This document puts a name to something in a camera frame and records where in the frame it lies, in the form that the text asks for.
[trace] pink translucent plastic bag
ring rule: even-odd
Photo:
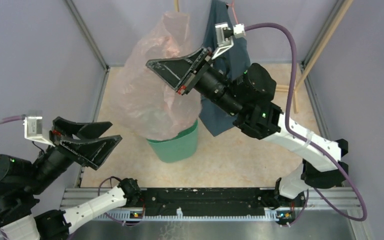
[[[179,95],[145,64],[150,59],[177,58],[191,49],[189,15],[165,13],[133,48],[124,68],[109,83],[110,108],[119,121],[151,140],[172,139],[191,127],[202,106],[196,90]]]

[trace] bucket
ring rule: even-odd
[[[176,137],[164,140],[147,139],[158,158],[165,163],[174,163],[194,155],[198,146],[198,120]]]

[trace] metal frame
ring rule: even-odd
[[[318,46],[320,43],[323,41],[325,35],[329,31],[329,27],[331,23],[334,21],[334,18],[337,16],[338,11],[341,9],[341,6],[343,5],[344,2],[349,2],[349,0],[338,0],[332,13],[328,17],[326,23],[324,24],[322,30],[320,31],[320,34],[318,35],[316,41],[314,42],[313,46],[311,47],[309,53],[307,54],[305,60],[302,62],[303,65],[300,65],[300,68],[302,71],[304,71],[304,68],[308,65],[310,60],[314,57],[315,52],[317,51]],[[84,39],[88,43],[90,49],[94,53],[96,59],[99,61],[101,64],[102,68],[105,70],[104,71],[104,76],[102,80],[102,85],[100,89],[100,93],[98,96],[98,99],[96,101],[95,107],[94,107],[94,113],[93,113],[93,121],[95,122],[98,119],[99,111],[101,108],[101,103],[102,99],[104,96],[108,76],[110,73],[110,67],[109,65],[105,62],[104,57],[102,56],[97,44],[95,43],[87,25],[83,21],[79,11],[77,10],[75,4],[73,3],[72,0],[64,0],[64,2],[67,5],[67,8],[70,11],[70,14],[73,16],[79,30],[81,31],[82,35],[84,36]],[[176,9],[178,10],[178,0],[174,1],[175,5],[177,6]],[[328,130],[328,127],[326,125],[326,121],[323,116],[323,112],[321,110],[319,101],[317,99],[317,95],[314,92],[314,88],[312,86],[312,81],[310,75],[306,76],[305,78],[305,86],[308,92],[308,96],[310,99],[311,106],[314,111],[314,115],[316,118],[317,125],[320,130],[320,134],[324,138],[330,137],[330,133]],[[285,89],[278,89],[281,92],[285,92]],[[84,174],[84,168],[82,167],[80,169],[80,172],[78,174],[77,182],[76,182],[76,188],[67,188],[65,190],[64,196],[61,201],[61,209],[73,207],[79,204],[82,204],[92,198],[95,198],[98,195],[98,189],[97,188],[80,188],[81,182],[82,182],[82,177]],[[108,191],[109,188],[103,188],[103,191]],[[352,216],[360,216],[361,215],[361,210],[360,210],[360,203],[358,202],[357,198],[355,197],[354,193],[350,193],[351,188],[349,187],[337,187],[337,188],[332,188],[332,189],[325,189],[322,191],[322,193],[327,196],[328,198],[333,198],[331,202],[338,206],[340,210],[345,210],[349,215]],[[328,206],[320,197],[318,194],[311,189],[310,190],[310,195],[309,195],[309,200],[308,200],[308,205],[309,207],[307,208],[309,211],[314,211],[314,210],[330,210],[330,206]],[[115,212],[111,212],[112,214],[116,214],[113,216],[120,216],[120,211],[134,211],[135,209],[130,209],[130,208],[119,208],[114,210]],[[102,221],[107,221],[108,219],[106,217],[101,217],[97,218],[97,220],[102,220]],[[158,221],[164,221],[166,219],[161,218],[158,219]],[[215,218],[215,219],[205,219],[205,221],[220,221],[220,219]],[[238,219],[231,218],[231,219],[226,219],[227,221],[237,221]],[[242,221],[264,221],[264,218],[250,218],[247,219],[241,218]],[[371,232],[371,228],[368,224],[367,221],[365,222],[356,222],[356,221],[350,221],[350,226],[354,232],[355,239],[356,240],[371,240],[373,238],[373,234]]]

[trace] trash can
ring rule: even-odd
[[[158,158],[165,163],[174,163],[194,155],[198,146],[198,120],[176,137],[164,140],[147,139]]]

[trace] black wire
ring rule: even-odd
[[[31,141],[31,143],[38,149],[40,149],[40,153],[45,154],[45,150],[43,150],[40,146],[36,145],[34,141]]]

